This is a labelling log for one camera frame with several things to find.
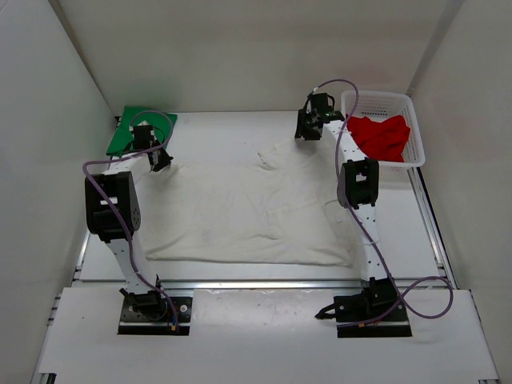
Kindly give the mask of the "green t shirt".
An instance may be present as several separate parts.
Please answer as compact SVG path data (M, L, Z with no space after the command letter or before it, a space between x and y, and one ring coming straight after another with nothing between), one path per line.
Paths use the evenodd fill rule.
M142 122L149 123L154 127L157 139L164 142L174 132L177 120L178 116L176 114L166 113L166 118L164 118L163 114L156 113L151 108L125 106L114 136L106 150L106 155L108 157L119 156L125 150L133 149L134 136L130 130L132 125L138 125Z

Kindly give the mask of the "white t shirt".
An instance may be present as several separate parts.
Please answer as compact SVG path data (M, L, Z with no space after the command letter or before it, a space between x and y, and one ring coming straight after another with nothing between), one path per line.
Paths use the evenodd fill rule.
M288 140L258 156L182 163L138 182L148 259L351 265L356 241L336 198L332 146Z

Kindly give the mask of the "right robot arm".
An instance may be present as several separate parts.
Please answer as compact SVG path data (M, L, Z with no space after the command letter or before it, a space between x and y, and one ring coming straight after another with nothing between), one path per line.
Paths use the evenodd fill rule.
M341 296L321 309L315 317L338 322L364 322L380 318L398 295L389 267L378 246L376 202L379 192L379 164L367 157L348 131L350 117L334 109L334 98L311 92L298 111L296 138L319 140L324 134L334 144L337 199L357 230L357 261L362 291Z

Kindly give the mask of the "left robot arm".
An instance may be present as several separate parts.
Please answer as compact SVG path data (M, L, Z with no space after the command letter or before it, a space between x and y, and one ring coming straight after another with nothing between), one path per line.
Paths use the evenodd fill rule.
M170 136L159 138L156 129L148 122L133 125L133 142L122 155L82 165L86 224L114 255L125 278L121 293L128 305L150 320L168 318L176 323L175 304L150 270L138 239L142 214L135 184L173 160L166 152Z

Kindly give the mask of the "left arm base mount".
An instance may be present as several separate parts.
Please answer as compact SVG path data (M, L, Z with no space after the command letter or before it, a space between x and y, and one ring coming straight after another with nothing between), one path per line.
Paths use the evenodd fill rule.
M128 293L121 288L122 308L118 323L120 335L188 336L192 315L192 297L171 297L169 302L158 292Z

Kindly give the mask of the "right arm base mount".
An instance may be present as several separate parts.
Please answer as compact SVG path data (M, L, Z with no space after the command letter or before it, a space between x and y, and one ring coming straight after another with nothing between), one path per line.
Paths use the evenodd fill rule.
M335 296L315 315L318 320L335 320L338 338L408 338L412 335L405 306L389 278L362 284L362 291Z

